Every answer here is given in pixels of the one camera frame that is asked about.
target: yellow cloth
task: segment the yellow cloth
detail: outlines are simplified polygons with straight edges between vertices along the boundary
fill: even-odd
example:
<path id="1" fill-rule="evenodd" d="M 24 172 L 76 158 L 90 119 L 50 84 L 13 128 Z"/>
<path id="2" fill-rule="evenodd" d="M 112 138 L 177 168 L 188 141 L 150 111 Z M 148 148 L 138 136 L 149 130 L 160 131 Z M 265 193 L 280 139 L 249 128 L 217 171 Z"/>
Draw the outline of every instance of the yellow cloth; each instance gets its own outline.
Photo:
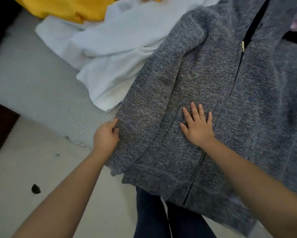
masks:
<path id="1" fill-rule="evenodd" d="M 31 14 L 46 18 L 53 15 L 64 20 L 83 23 L 83 21 L 102 21 L 107 6 L 117 0 L 15 0 Z"/>

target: gray mattress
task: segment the gray mattress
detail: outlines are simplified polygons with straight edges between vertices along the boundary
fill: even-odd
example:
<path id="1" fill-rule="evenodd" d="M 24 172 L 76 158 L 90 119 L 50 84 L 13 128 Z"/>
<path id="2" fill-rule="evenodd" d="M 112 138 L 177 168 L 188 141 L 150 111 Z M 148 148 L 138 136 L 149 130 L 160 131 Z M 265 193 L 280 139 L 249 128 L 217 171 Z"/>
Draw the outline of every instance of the gray mattress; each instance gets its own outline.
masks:
<path id="1" fill-rule="evenodd" d="M 23 10 L 0 47 L 0 104 L 74 142 L 92 146 L 99 125 L 113 119 L 98 109 L 76 79 L 78 70 L 36 35 L 40 20 Z"/>

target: hand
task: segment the hand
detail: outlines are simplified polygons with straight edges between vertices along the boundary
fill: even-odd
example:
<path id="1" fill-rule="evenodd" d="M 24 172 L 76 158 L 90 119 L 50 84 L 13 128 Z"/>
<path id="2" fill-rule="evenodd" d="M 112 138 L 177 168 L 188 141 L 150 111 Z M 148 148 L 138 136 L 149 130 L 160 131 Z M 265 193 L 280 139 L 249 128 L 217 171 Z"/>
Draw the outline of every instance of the hand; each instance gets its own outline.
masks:
<path id="1" fill-rule="evenodd" d="M 208 113 L 208 119 L 206 121 L 204 109 L 201 104 L 198 105 L 199 112 L 193 102 L 190 104 L 190 107 L 194 119 L 192 119 L 188 110 L 184 107 L 183 112 L 188 127 L 183 123 L 180 123 L 180 126 L 186 138 L 194 145 L 202 148 L 205 142 L 215 139 L 212 130 L 212 112 L 210 111 Z"/>
<path id="2" fill-rule="evenodd" d="M 115 128 L 118 118 L 102 124 L 93 137 L 93 151 L 97 156 L 107 161 L 119 142 L 119 129 Z"/>

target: person's left hand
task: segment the person's left hand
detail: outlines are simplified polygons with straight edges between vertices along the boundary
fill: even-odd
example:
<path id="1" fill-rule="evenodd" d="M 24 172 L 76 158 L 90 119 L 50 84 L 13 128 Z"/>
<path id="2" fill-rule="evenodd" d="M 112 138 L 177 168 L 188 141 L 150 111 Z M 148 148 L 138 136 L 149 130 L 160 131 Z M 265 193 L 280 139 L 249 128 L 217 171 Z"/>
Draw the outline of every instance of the person's left hand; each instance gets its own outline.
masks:
<path id="1" fill-rule="evenodd" d="M 119 129 L 115 128 L 118 118 L 113 121 L 102 124 L 94 134 L 93 137 L 93 151 L 97 156 L 104 159 L 104 163 L 114 151 L 119 142 Z"/>

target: black debris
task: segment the black debris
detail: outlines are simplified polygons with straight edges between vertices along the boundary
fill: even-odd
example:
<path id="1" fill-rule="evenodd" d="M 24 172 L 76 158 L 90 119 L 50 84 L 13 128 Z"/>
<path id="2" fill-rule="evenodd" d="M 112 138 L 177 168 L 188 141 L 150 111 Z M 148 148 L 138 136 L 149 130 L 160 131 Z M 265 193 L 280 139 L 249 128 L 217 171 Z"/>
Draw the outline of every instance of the black debris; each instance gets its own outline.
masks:
<path id="1" fill-rule="evenodd" d="M 31 191 L 32 191 L 35 195 L 41 193 L 40 188 L 39 188 L 38 185 L 36 185 L 36 184 L 33 184 L 32 188 L 31 188 Z"/>

